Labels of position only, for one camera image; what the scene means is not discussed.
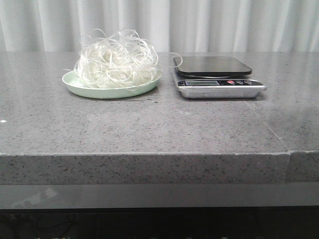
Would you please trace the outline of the light green round plate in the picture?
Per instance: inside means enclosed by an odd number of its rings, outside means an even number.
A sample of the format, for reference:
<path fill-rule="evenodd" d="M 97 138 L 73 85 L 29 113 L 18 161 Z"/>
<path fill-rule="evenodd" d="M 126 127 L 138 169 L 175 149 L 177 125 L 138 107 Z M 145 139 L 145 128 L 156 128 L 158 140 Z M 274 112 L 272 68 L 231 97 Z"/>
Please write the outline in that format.
<path fill-rule="evenodd" d="M 74 71 L 66 73 L 62 77 L 62 81 L 70 92 L 82 97 L 94 99 L 120 99 L 141 95 L 151 91 L 157 86 L 160 77 L 161 75 L 157 74 L 155 78 L 147 84 L 114 89 L 86 88 L 81 80 L 77 78 Z"/>

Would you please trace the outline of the white pleated curtain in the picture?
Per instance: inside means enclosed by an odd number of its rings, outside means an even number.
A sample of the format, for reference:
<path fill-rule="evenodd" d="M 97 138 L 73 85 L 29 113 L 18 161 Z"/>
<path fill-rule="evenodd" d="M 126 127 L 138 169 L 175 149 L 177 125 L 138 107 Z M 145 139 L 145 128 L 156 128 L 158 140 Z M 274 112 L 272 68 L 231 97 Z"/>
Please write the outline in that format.
<path fill-rule="evenodd" d="M 77 51 L 134 29 L 161 52 L 319 49 L 316 0 L 3 0 L 2 51 Z"/>

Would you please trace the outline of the silver black kitchen scale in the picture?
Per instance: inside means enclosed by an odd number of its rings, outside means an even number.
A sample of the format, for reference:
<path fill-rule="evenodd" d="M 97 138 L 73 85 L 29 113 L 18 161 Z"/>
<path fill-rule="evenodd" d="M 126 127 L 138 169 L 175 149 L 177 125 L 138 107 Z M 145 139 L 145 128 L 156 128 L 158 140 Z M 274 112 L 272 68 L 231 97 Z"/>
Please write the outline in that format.
<path fill-rule="evenodd" d="M 174 57 L 174 81 L 187 99 L 253 99 L 266 90 L 247 78 L 252 69 L 233 57 Z"/>

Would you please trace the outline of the white vermicelli noodle bundle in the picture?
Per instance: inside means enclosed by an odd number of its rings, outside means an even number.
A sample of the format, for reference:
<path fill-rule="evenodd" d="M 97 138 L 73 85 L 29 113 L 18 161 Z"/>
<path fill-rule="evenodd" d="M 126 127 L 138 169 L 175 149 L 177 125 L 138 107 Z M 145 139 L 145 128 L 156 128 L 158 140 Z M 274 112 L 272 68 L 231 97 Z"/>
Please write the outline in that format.
<path fill-rule="evenodd" d="M 72 71 L 86 88 L 127 88 L 151 82 L 162 68 L 153 44 L 134 29 L 122 29 L 111 36 L 90 38 L 79 51 Z"/>

